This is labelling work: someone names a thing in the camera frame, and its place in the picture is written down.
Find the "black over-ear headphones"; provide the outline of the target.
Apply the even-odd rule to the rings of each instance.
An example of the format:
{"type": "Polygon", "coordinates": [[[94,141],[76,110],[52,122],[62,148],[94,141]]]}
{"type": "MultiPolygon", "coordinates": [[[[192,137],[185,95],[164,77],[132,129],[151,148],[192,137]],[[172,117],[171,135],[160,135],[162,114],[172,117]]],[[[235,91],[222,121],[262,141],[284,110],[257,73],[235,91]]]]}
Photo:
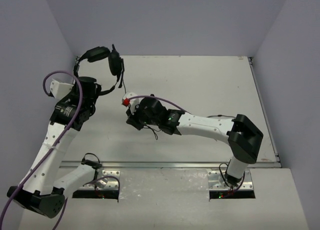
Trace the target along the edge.
{"type": "Polygon", "coordinates": [[[118,88],[121,89],[124,84],[124,72],[125,65],[124,59],[121,58],[119,52],[116,50],[115,45],[112,44],[112,50],[109,50],[105,46],[97,46],[92,49],[87,50],[82,56],[76,59],[75,65],[73,67],[73,75],[77,78],[79,77],[80,63],[83,60],[87,60],[89,63],[97,62],[108,58],[108,66],[110,72],[113,76],[116,76],[116,83],[108,90],[102,90],[99,95],[105,96],[113,92],[116,85],[119,84],[118,88]]]}

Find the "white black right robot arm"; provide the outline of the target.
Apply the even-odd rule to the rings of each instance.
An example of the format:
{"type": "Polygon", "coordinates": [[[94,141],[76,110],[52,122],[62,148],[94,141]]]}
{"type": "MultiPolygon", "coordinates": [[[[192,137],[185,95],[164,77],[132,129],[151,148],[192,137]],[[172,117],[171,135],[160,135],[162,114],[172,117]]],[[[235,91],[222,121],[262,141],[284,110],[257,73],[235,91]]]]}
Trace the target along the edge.
{"type": "Polygon", "coordinates": [[[243,180],[246,168],[257,162],[264,134],[243,114],[197,116],[177,106],[167,109],[163,98],[153,95],[124,96],[127,124],[137,130],[156,126],[167,135],[199,136],[227,144],[232,158],[222,179],[229,188],[243,180]]]}

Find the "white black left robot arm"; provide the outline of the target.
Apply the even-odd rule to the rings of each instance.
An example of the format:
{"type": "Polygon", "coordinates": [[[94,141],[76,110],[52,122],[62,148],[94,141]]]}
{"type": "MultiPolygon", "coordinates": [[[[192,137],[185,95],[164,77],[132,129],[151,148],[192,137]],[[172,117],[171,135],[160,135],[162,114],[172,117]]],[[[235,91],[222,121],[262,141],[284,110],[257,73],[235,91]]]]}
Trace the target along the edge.
{"type": "Polygon", "coordinates": [[[61,211],[65,200],[81,186],[97,179],[102,165],[82,160],[71,173],[57,179],[66,152],[83,124],[95,113],[101,86],[93,77],[81,76],[75,84],[53,80],[50,94],[58,99],[47,133],[29,172],[7,197],[22,208],[50,219],[61,211]]]}

